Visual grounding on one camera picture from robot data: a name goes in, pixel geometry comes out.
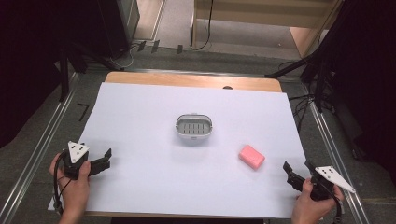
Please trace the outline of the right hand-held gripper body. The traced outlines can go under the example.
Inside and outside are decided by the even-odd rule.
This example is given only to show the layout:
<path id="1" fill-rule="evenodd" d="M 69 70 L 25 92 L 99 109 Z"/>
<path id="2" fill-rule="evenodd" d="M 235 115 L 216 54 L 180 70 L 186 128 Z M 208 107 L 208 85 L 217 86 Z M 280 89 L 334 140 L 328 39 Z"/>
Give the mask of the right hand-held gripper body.
<path id="1" fill-rule="evenodd" d="M 310 169 L 311 181 L 314 183 L 311 199 L 327 200 L 331 197 L 330 190 L 336 185 L 350 193 L 356 190 L 332 166 L 319 166 Z"/>

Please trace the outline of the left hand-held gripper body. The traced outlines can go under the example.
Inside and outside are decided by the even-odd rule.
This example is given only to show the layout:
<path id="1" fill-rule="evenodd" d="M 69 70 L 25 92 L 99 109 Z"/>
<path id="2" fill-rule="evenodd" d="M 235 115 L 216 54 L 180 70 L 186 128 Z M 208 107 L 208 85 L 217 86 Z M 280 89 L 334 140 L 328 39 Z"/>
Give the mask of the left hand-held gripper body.
<path id="1" fill-rule="evenodd" d="M 88 157 L 88 146 L 69 141 L 63 158 L 65 176 L 72 180 L 78 180 L 80 168 Z"/>

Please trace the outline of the person's left hand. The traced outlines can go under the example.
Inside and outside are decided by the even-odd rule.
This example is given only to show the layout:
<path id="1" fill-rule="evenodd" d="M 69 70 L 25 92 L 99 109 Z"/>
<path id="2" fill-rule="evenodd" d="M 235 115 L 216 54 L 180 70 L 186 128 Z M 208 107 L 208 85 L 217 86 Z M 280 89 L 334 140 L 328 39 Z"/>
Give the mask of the person's left hand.
<path id="1" fill-rule="evenodd" d="M 57 153 L 53 158 L 49 171 L 55 178 L 55 183 L 61 188 L 66 213 L 84 215 L 90 195 L 89 172 L 91 164 L 85 161 L 79 171 L 78 180 L 72 180 L 64 175 L 64 171 L 59 168 L 61 153 Z"/>

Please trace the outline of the person's right hand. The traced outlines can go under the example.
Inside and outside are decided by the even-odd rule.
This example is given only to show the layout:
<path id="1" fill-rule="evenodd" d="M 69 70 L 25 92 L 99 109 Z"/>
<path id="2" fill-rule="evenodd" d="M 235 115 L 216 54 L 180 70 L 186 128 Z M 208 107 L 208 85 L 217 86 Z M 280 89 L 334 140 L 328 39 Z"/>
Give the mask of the person's right hand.
<path id="1" fill-rule="evenodd" d="M 293 217 L 308 217 L 319 219 L 325 217 L 336 206 L 334 199 L 327 199 L 323 201 L 313 201 L 310 197 L 313 190 L 313 184 L 310 178 L 305 180 L 305 188 L 301 195 L 297 197 L 295 205 L 292 210 L 291 218 Z"/>

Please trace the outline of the pink soap bar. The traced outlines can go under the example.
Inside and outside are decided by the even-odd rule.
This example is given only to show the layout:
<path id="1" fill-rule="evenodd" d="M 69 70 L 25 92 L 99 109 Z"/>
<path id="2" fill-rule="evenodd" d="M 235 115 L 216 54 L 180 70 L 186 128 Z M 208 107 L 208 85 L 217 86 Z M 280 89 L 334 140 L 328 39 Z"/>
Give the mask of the pink soap bar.
<path id="1" fill-rule="evenodd" d="M 238 158 L 253 170 L 258 170 L 265 161 L 265 156 L 250 145 L 245 145 L 239 151 Z"/>

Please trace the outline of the black metal stand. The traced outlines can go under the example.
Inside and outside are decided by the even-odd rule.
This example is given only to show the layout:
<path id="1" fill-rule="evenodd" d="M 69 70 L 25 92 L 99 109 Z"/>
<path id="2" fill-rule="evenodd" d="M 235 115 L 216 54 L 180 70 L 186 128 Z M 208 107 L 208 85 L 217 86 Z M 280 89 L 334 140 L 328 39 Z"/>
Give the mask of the black metal stand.
<path id="1" fill-rule="evenodd" d="M 319 113 L 322 112 L 322 99 L 323 91 L 325 88 L 325 76 L 330 73 L 329 66 L 327 65 L 327 60 L 323 57 L 323 54 L 317 49 L 308 56 L 302 58 L 301 60 L 288 65 L 287 67 L 280 69 L 269 75 L 265 75 L 266 78 L 279 78 L 287 73 L 301 67 L 305 66 L 304 71 L 300 75 L 300 80 L 303 83 L 310 84 L 314 77 L 316 77 L 316 87 L 314 91 L 314 104 Z"/>
<path id="2" fill-rule="evenodd" d="M 107 61 L 105 58 L 94 53 L 91 49 L 84 47 L 77 42 L 63 42 L 60 47 L 60 73 L 61 73 L 61 96 L 60 102 L 63 102 L 69 93 L 69 74 L 68 65 L 79 73 L 85 73 L 88 65 L 82 58 L 83 55 L 89 56 L 110 71 L 123 71 L 118 65 Z"/>

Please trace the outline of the grey white soap dish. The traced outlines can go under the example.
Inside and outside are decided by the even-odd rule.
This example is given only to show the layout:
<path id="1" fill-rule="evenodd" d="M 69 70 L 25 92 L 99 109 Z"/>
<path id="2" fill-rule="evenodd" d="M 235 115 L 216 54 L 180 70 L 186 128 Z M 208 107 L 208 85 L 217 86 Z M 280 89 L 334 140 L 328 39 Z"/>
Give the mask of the grey white soap dish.
<path id="1" fill-rule="evenodd" d="M 177 118 L 176 132 L 183 139 L 202 140 L 212 134 L 213 123 L 207 115 L 184 114 Z"/>

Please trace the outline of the black curtain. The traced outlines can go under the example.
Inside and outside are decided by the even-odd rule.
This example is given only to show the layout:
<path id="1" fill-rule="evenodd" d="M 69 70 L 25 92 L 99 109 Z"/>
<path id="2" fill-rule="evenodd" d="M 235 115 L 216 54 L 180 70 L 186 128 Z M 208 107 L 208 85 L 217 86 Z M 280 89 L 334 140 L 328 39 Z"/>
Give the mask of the black curtain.
<path id="1" fill-rule="evenodd" d="M 317 57 L 358 157 L 396 184 L 396 0 L 344 0 Z"/>
<path id="2" fill-rule="evenodd" d="M 81 40 L 97 7 L 97 0 L 0 0 L 0 147 L 61 88 L 63 42 L 98 54 Z"/>

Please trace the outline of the dark grey cabinet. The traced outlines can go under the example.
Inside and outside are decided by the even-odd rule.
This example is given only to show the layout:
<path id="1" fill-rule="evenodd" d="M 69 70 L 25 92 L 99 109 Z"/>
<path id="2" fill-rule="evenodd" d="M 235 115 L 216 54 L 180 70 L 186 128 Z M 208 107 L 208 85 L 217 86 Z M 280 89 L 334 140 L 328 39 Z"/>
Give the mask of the dark grey cabinet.
<path id="1" fill-rule="evenodd" d="M 140 19 L 137 0 L 97 0 L 108 55 L 118 57 L 130 48 Z"/>

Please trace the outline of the light wooden cabinet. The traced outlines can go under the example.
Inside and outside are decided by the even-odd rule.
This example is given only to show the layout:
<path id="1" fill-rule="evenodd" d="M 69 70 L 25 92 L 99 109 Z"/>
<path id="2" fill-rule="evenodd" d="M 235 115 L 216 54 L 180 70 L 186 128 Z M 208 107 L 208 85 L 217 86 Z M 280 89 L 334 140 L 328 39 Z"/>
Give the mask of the light wooden cabinet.
<path id="1" fill-rule="evenodd" d="M 344 0 L 193 0 L 191 43 L 196 46 L 197 21 L 235 21 L 286 26 L 301 57 L 313 51 L 322 32 L 337 18 Z"/>

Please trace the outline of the metal floor rail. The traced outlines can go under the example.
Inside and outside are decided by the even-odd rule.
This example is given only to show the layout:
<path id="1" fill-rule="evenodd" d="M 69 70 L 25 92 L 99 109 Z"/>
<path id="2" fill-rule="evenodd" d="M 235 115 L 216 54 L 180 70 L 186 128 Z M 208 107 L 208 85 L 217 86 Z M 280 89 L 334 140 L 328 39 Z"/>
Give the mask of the metal floor rail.
<path id="1" fill-rule="evenodd" d="M 18 207 L 35 176 L 39 164 L 42 162 L 49 148 L 50 142 L 57 132 L 64 114 L 75 95 L 79 81 L 79 73 L 74 73 L 70 77 L 68 82 L 69 93 L 66 94 L 65 98 L 59 104 L 57 104 L 46 129 L 41 134 L 29 160 L 24 165 L 19 178 L 11 189 L 11 192 L 8 194 L 7 200 L 0 211 L 0 224 L 9 224 L 18 210 Z"/>
<path id="2" fill-rule="evenodd" d="M 339 153 L 337 145 L 335 144 L 335 142 L 332 138 L 332 134 L 328 128 L 328 125 L 326 123 L 324 116 L 318 112 L 318 110 L 314 104 L 311 104 L 309 107 L 313 114 L 315 122 L 318 126 L 318 130 L 321 134 L 321 137 L 325 144 L 326 150 L 327 150 L 329 157 L 332 161 L 332 166 L 341 175 L 341 177 L 343 177 L 346 180 L 346 182 L 348 184 L 350 184 L 351 186 L 354 186 L 353 181 L 351 180 L 350 175 L 349 175 L 347 168 L 345 166 L 345 163 L 343 162 L 343 160 L 341 158 L 341 154 Z M 344 189 L 344 194 L 346 197 L 346 202 L 348 204 L 348 207 L 351 211 L 351 214 L 354 217 L 355 223 L 356 224 L 371 224 L 369 218 L 367 217 L 366 212 L 363 209 L 361 198 L 360 198 L 358 192 L 352 193 L 352 192 Z"/>

